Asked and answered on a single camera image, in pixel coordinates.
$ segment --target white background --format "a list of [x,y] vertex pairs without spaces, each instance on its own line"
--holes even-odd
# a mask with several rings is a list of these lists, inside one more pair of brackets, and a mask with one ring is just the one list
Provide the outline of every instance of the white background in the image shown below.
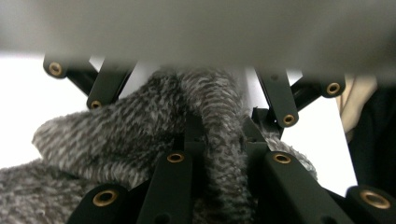
[[[87,97],[67,79],[49,77],[42,67],[43,59],[44,54],[0,51],[0,168],[40,157],[31,144],[40,124],[86,110]],[[100,59],[94,63],[99,66]],[[153,63],[139,63],[121,97],[145,83],[156,68]],[[237,75],[245,82],[247,105],[266,107],[254,70],[247,68]],[[335,100],[319,98],[299,115],[299,122],[285,130],[282,140],[314,163],[319,184],[345,195],[348,187],[356,185],[356,178]]]

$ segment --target gray overhead surface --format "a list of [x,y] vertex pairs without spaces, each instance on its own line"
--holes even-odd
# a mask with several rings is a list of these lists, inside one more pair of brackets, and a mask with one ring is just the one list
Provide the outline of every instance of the gray overhead surface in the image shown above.
[[387,75],[396,1],[2,1],[0,50]]

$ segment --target gray knit fabric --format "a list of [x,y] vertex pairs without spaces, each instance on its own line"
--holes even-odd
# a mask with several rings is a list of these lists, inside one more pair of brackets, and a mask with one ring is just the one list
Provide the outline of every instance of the gray knit fabric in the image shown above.
[[[43,160],[0,171],[0,223],[65,223],[98,183],[135,187],[183,133],[187,111],[202,117],[207,133],[208,186],[193,222],[251,223],[241,99],[223,70],[163,68],[113,105],[46,122],[33,139]],[[294,152],[277,140],[269,145]]]

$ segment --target dark fabric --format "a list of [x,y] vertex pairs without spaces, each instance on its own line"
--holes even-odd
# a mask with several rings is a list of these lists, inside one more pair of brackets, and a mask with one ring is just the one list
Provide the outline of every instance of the dark fabric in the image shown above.
[[359,185],[396,197],[396,87],[379,87],[366,103],[349,151]]

